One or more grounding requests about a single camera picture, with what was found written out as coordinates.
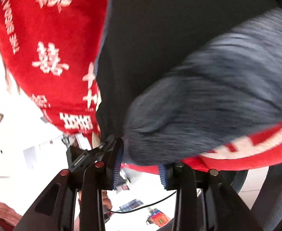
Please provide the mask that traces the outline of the person's left hand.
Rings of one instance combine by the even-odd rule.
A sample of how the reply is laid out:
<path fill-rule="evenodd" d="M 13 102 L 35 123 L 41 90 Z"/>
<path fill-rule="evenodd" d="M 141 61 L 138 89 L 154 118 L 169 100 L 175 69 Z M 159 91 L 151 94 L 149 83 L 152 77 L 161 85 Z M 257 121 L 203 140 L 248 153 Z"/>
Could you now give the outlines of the person's left hand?
<path fill-rule="evenodd" d="M 82 191 L 79 191 L 78 192 L 78 203 L 79 203 L 79 205 L 81 205 L 81 198 L 82 198 Z M 107 195 L 107 191 L 106 190 L 102 190 L 102 203 L 103 203 L 103 206 L 107 210 L 111 210 L 112 209 L 112 203 L 111 203 L 111 200 L 109 199 L 109 197 Z"/>

